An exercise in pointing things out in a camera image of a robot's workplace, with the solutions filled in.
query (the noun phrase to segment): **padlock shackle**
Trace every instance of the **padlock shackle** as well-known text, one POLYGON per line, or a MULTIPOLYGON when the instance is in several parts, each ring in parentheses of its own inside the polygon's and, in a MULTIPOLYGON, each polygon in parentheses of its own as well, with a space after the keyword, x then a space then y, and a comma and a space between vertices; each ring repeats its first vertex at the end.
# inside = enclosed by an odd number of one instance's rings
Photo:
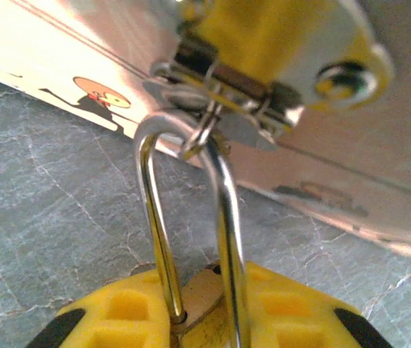
MULTIPOLYGON (((163 133, 171 133, 185 141, 197 129, 198 122, 179 109, 164 109, 140 123, 134 136, 136 172, 152 236, 157 270, 166 305, 173 323, 185 318, 178 272, 168 242, 159 193, 155 181, 153 150, 163 133)), ((250 348, 250 327, 246 306, 246 284, 236 185, 230 165, 221 154, 213 137, 197 154, 209 177, 215 203, 215 223, 220 266, 223 277, 232 348, 250 348)))

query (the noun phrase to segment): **gray stone surface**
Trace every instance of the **gray stone surface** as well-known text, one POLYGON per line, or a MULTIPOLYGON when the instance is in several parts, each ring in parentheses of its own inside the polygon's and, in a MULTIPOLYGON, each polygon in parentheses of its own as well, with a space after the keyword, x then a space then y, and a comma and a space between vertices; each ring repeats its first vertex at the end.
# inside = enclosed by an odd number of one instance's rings
MULTIPOLYGON (((133 145, 0 85, 0 347, 24 347, 56 311, 153 267, 133 145)), ((204 174, 158 154, 181 278, 217 256, 204 174)), ((246 258, 360 308, 411 348, 411 259, 241 189, 246 258)))

